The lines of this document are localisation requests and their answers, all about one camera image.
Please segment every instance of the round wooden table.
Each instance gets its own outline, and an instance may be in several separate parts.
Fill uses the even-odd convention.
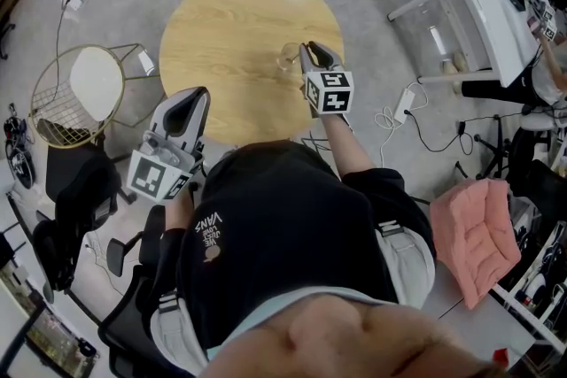
[[[168,96],[204,86],[205,134],[246,145],[292,137],[312,124],[300,65],[280,69],[287,43],[317,41],[344,57],[340,27],[323,0],[183,0],[161,40]]]

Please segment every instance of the gray floor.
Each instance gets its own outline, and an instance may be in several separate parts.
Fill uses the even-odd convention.
[[[182,0],[83,0],[78,11],[67,10],[61,28],[60,45],[65,50],[79,43],[98,43],[104,46],[128,42],[141,42],[157,61],[159,43],[176,6]],[[385,106],[392,108],[398,102],[401,91],[418,74],[428,74],[439,69],[441,56],[429,33],[429,27],[437,27],[448,49],[454,47],[454,38],[446,31],[442,19],[434,7],[427,14],[412,13],[391,24],[386,14],[408,0],[325,0],[334,11],[341,26],[346,45],[346,63],[353,71],[356,94],[353,112],[349,119],[353,130],[379,163],[380,146],[388,132],[375,124],[374,116]],[[7,116],[7,104],[14,102],[21,116],[29,110],[29,99],[39,74],[54,58],[55,33],[61,0],[21,0],[12,14],[17,28],[6,41],[9,60],[0,62],[0,106]],[[455,122],[497,112],[518,112],[519,106],[492,101],[473,101],[456,96],[449,85],[427,88],[429,106],[418,111],[423,136],[431,147],[440,148],[453,138]],[[133,83],[120,109],[119,118],[136,119],[161,96],[159,80]],[[468,132],[493,134],[490,120],[471,123]],[[138,131],[113,127],[108,134],[108,151],[111,156],[131,150],[140,140],[144,126]],[[206,162],[213,165],[224,148],[209,143]],[[31,225],[33,210],[40,207],[48,214],[52,204],[43,194],[45,178],[46,146],[38,139],[33,147],[38,168],[38,184],[28,192],[22,192],[22,210]],[[415,126],[409,122],[396,131],[384,149],[387,166],[399,170],[406,179],[412,195],[433,198],[453,184],[454,162],[475,174],[480,168],[481,156],[476,147],[471,156],[462,154],[458,143],[439,154],[428,152],[419,142]],[[98,316],[109,313],[120,295],[108,282],[105,272],[94,266],[105,265],[104,249],[115,236],[129,239],[143,227],[144,218],[151,204],[139,200],[131,207],[120,206],[119,213],[90,236],[94,244],[100,243],[101,251],[95,257],[85,251],[80,259],[73,289],[85,304]],[[127,267],[135,264],[131,261]],[[122,279],[113,278],[114,286],[124,291],[128,286],[128,272]]]

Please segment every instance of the person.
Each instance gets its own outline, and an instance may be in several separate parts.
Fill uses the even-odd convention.
[[[562,37],[551,43],[537,33],[541,54],[506,88],[500,81],[465,81],[457,88],[465,97],[491,98],[531,107],[549,107],[567,94],[567,43]]]
[[[200,205],[166,205],[147,329],[203,378],[503,376],[421,307],[431,226],[401,175],[376,168],[338,115],[322,116],[337,178],[290,141],[231,152]]]

